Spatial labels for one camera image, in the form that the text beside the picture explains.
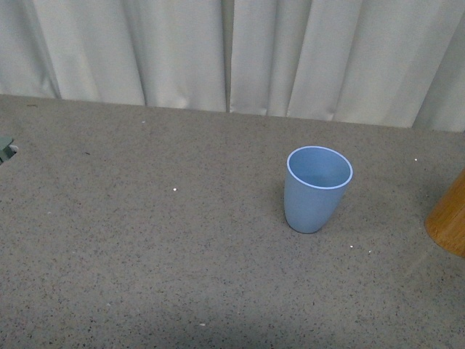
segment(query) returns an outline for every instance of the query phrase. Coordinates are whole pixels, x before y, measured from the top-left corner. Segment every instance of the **white curtain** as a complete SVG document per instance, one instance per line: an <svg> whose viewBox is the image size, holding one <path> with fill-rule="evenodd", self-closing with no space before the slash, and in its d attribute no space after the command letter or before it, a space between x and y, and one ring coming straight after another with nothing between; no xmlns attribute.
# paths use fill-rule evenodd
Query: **white curtain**
<svg viewBox="0 0 465 349"><path fill-rule="evenodd" d="M0 0L0 93L461 132L465 0Z"/></svg>

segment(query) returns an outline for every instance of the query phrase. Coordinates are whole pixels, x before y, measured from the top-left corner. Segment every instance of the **cup rim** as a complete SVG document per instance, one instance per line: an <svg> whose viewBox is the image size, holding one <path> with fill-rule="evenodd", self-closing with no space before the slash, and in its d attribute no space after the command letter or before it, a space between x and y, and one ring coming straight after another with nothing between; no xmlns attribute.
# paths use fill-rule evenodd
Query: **cup rim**
<svg viewBox="0 0 465 349"><path fill-rule="evenodd" d="M333 187L319 187L317 185L313 185L313 184L309 184L307 182L304 182L303 180L301 180L300 178L298 178L294 172L292 171L291 169L291 166L289 165L289 161L291 160L291 157L297 153L298 151L301 151L303 149L308 149L308 148L319 148L319 149L323 149L325 151L330 151L332 153L335 153L337 156L339 156L341 159L343 159L347 165L349 166L349 170L350 170L350 174L349 174L349 177L347 178L347 180L345 182L343 182L342 184L339 184L339 185L336 185L336 186L333 186ZM341 187L344 187L345 185L347 185L347 183L350 182L350 180L352 179L352 176L354 174L354 170L352 169L352 165L350 164L349 160L346 159L346 157L344 155L342 155L341 153L333 150L333 149L330 149L330 148L327 148L327 147L321 147L319 145L306 145L304 147L300 147L300 148L297 148L296 150L294 150L292 153L289 154L288 156L288 160L287 160L287 165L288 165L288 171L289 173L292 175L292 177L294 177L296 180L298 180L300 183L302 183L303 185L306 185L307 187L311 187L311 188L316 188L316 189L323 189L323 190L332 190L332 189L338 189L338 188L341 188Z"/></svg>

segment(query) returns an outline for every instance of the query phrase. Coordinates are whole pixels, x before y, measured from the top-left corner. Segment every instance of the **blue plastic cup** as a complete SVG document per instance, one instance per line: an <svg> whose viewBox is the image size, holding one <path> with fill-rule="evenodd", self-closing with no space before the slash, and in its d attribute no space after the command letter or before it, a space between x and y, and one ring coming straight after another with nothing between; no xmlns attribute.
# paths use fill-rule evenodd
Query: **blue plastic cup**
<svg viewBox="0 0 465 349"><path fill-rule="evenodd" d="M353 170L349 161L329 148L307 146L288 157L284 213L300 233L314 233L328 222L341 201Z"/></svg>

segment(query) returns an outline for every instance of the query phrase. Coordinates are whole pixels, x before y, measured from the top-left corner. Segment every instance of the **orange wooden cylinder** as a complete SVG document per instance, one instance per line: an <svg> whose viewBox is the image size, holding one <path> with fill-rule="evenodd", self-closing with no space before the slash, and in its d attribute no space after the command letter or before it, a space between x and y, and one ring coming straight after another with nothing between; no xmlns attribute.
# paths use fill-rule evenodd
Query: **orange wooden cylinder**
<svg viewBox="0 0 465 349"><path fill-rule="evenodd" d="M425 226L436 244L465 257L465 169L431 211Z"/></svg>

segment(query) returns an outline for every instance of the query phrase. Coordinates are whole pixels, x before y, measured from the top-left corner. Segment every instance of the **floor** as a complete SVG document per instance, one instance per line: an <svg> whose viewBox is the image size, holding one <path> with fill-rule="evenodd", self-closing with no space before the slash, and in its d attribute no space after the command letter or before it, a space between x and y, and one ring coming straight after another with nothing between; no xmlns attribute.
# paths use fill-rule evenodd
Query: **floor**
<svg viewBox="0 0 465 349"><path fill-rule="evenodd" d="M463 348L465 259L424 219L462 134L0 96L1 348ZM286 157L354 178L322 230Z"/></svg>

